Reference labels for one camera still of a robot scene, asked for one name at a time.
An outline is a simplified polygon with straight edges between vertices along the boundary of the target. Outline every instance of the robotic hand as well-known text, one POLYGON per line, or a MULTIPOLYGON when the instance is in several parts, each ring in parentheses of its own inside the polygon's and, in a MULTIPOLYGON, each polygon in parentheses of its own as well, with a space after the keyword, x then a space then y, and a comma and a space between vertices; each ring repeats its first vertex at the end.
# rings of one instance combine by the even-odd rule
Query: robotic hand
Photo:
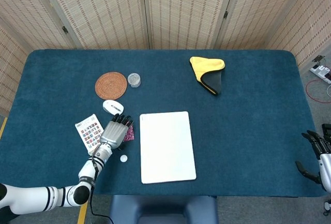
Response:
POLYGON ((112 150, 122 143, 132 122, 130 116, 117 114, 113 117, 100 137, 100 145, 79 172, 77 185, 57 189, 53 186, 16 188, 0 184, 0 223, 19 215, 49 211, 56 206, 80 206, 88 201, 99 173, 112 155, 112 150))
MULTIPOLYGON (((302 176, 321 184, 324 190, 331 193, 331 138, 328 136, 322 138, 316 132, 310 130, 307 130, 307 133, 302 133, 302 136, 310 142, 318 160, 320 172, 319 175, 313 175, 299 161, 296 161, 298 171, 302 176)), ((324 215, 328 215, 331 212, 331 200, 324 203, 324 208, 326 210, 324 215)))

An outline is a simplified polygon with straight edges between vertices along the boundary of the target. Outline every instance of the computer mouse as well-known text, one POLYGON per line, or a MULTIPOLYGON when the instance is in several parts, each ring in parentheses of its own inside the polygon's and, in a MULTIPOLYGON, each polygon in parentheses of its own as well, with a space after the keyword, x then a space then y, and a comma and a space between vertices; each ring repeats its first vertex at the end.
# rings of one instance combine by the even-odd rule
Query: computer mouse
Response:
POLYGON ((106 100, 102 104, 103 109, 110 114, 122 114, 124 111, 124 107, 117 101, 114 100, 106 100))

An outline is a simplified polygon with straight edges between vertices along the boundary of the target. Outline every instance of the table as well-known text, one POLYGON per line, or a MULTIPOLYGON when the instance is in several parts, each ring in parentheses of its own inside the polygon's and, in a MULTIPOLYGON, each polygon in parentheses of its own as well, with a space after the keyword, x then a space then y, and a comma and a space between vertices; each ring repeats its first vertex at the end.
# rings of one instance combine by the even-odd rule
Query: table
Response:
POLYGON ((318 172, 301 132, 314 130, 294 56, 272 50, 37 50, 26 62, 3 137, 1 183, 17 187, 74 185, 88 154, 74 126, 95 113, 95 82, 104 73, 137 72, 138 88, 118 99, 134 120, 136 139, 115 151, 96 193, 110 195, 321 196, 294 161, 318 172), (198 84, 191 56, 221 58, 222 92, 198 84), (139 115, 188 111, 197 179, 143 185, 139 115), (126 163, 119 157, 128 156, 126 163))

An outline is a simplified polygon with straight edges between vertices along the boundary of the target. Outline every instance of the gray floor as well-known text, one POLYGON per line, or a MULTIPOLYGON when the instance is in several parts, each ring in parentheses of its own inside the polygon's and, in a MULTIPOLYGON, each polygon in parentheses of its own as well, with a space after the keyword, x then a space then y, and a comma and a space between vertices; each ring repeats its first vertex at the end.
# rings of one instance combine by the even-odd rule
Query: gray floor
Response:
MULTIPOLYGON (((303 85, 315 79, 309 71, 302 75, 303 85)), ((327 84, 311 84, 309 92, 314 97, 330 101, 326 94, 327 84)), ((312 116, 318 133, 322 133, 321 124, 331 123, 331 104, 321 104, 308 98, 312 116)), ((219 197, 218 216, 220 223, 262 224, 262 223, 331 223, 331 215, 324 216, 323 203, 331 196, 320 198, 276 198, 276 197, 219 197)), ((109 196, 94 196, 94 212, 107 214, 109 196)), ((19 223, 77 223, 79 208, 57 208, 46 213, 20 216, 11 224, 19 223)), ((107 219, 94 217, 88 208, 85 223, 107 223, 107 219)))

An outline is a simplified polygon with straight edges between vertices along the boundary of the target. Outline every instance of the brown rattan coaster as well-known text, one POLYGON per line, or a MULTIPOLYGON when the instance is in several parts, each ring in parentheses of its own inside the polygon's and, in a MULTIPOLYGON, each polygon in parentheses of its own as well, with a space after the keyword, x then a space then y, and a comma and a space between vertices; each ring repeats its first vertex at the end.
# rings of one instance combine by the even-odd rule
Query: brown rattan coaster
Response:
POLYGON ((125 76, 118 72, 108 72, 98 78, 95 92, 104 100, 116 100, 124 94, 126 87, 125 76))

